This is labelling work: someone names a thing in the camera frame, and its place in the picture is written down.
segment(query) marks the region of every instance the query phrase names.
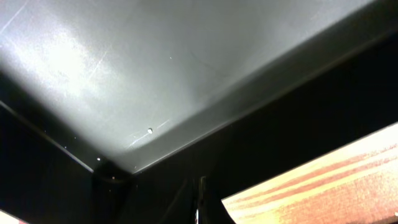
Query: gray metal surface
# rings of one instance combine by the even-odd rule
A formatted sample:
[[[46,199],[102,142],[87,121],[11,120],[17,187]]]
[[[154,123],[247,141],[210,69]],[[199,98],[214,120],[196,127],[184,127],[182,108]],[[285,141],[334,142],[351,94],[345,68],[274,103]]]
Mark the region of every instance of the gray metal surface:
[[[390,24],[354,38],[342,26],[330,34],[338,50],[273,67],[371,2],[5,0],[0,66],[79,138],[137,172],[384,35]]]

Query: scratched metal surface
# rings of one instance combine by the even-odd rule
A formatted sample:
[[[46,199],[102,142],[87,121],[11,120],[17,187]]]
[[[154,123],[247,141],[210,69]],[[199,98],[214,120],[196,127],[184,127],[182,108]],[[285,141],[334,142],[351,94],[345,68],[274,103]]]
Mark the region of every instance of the scratched metal surface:
[[[2,0],[0,66],[79,137],[137,172],[384,32],[346,46],[342,35],[339,52],[292,77],[258,72],[371,2]],[[265,92],[242,87],[257,77],[262,87],[250,89]]]

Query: black surface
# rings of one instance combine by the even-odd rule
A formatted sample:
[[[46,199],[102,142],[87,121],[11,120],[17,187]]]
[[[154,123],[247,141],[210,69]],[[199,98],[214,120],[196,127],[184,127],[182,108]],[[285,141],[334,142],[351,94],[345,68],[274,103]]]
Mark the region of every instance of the black surface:
[[[205,175],[209,219],[230,222],[222,198],[397,122],[397,59],[395,36],[135,177],[108,164],[92,176],[1,110],[1,209],[31,223],[187,223]]]

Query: dark background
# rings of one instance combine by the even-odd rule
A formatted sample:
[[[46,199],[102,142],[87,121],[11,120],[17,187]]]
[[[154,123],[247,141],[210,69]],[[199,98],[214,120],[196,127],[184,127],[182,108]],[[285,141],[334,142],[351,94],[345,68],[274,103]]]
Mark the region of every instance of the dark background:
[[[207,176],[208,217],[228,223],[222,198],[397,122],[397,60],[395,35],[135,176],[106,160],[92,175],[0,108],[0,209],[34,224],[189,223]],[[3,75],[0,96],[71,138]]]

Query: wood grain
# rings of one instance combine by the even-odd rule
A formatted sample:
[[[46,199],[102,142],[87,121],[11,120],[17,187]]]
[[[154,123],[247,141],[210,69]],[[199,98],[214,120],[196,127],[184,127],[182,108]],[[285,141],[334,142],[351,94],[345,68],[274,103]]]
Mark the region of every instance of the wood grain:
[[[238,224],[396,222],[398,124],[223,199],[223,204]]]

